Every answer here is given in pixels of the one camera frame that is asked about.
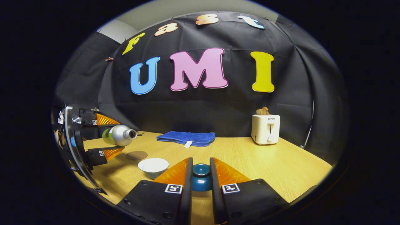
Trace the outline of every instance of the folded towel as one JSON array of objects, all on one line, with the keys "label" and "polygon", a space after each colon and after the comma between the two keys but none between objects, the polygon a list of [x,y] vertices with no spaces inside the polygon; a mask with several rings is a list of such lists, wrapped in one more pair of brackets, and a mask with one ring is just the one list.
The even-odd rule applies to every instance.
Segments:
[{"label": "folded towel", "polygon": [[157,137],[158,141],[171,141],[179,144],[186,144],[187,141],[193,141],[193,146],[205,147],[211,144],[215,139],[215,133],[189,133],[170,131]]}]

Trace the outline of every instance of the silver bottle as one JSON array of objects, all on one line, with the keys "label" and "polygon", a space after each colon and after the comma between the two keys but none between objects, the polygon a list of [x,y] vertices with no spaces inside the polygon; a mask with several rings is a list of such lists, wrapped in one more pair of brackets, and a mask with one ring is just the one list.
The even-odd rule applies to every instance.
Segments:
[{"label": "silver bottle", "polygon": [[105,130],[102,137],[107,144],[127,146],[136,138],[136,131],[125,125],[116,125]]}]

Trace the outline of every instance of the wooden table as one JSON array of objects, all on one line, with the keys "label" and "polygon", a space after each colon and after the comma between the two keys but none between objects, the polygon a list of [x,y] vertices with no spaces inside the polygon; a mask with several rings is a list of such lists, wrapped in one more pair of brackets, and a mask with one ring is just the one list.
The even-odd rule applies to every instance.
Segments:
[{"label": "wooden table", "polygon": [[[287,202],[317,185],[329,173],[332,166],[300,147],[279,138],[275,145],[258,145],[251,137],[217,137],[207,147],[184,148],[184,145],[157,141],[158,133],[138,131],[136,139],[111,159],[107,164],[94,166],[93,177],[109,197],[117,204],[140,180],[149,180],[138,168],[140,161],[132,161],[126,154],[145,151],[148,158],[163,158],[170,167],[187,157],[193,157],[193,164],[210,163],[210,157],[229,164],[250,180],[262,178]],[[110,147],[102,139],[84,142],[85,149]],[[76,173],[88,187],[91,184]],[[192,225],[214,224],[211,191],[192,193]]]}]

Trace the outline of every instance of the black backdrop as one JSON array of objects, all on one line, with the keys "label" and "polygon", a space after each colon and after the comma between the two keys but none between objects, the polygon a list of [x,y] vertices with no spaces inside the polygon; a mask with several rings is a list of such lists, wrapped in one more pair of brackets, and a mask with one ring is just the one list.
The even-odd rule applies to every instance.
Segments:
[{"label": "black backdrop", "polygon": [[[197,16],[211,13],[218,15],[217,23],[196,25]],[[256,19],[265,29],[252,27],[238,16]],[[159,27],[172,22],[177,23],[177,30],[154,36]],[[102,34],[92,34],[63,70],[56,88],[56,104],[96,106],[136,130],[215,132],[217,137],[249,137],[251,115],[267,106],[270,114],[280,115],[280,137],[304,145],[312,126],[305,149],[332,165],[337,162],[349,123],[343,78],[330,55],[299,26],[283,16],[275,23],[239,12],[204,11],[142,32],[145,36],[124,55],[128,40],[119,46]],[[197,88],[189,85],[183,91],[170,90],[174,82],[171,54],[187,51],[198,62],[205,49],[215,47],[225,51],[222,66],[227,87],[205,88],[201,85],[203,75]],[[256,80],[256,63],[250,56],[253,51],[274,57],[273,92],[252,90]],[[114,60],[104,61],[108,56]],[[160,60],[155,87],[146,94],[134,94],[130,89],[130,67],[144,65],[140,82],[145,84],[145,62],[156,56]]]}]

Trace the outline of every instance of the pink letter m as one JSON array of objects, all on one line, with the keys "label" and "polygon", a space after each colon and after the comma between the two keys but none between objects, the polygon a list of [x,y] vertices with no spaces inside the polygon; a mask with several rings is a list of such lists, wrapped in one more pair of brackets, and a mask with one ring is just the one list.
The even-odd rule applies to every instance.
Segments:
[{"label": "pink letter m", "polygon": [[224,88],[228,81],[224,78],[222,70],[222,48],[208,48],[203,52],[198,63],[187,52],[177,52],[170,56],[174,61],[174,83],[171,90],[180,91],[188,88],[183,75],[186,74],[190,84],[197,88],[203,72],[206,71],[206,79],[203,86],[206,88]]}]

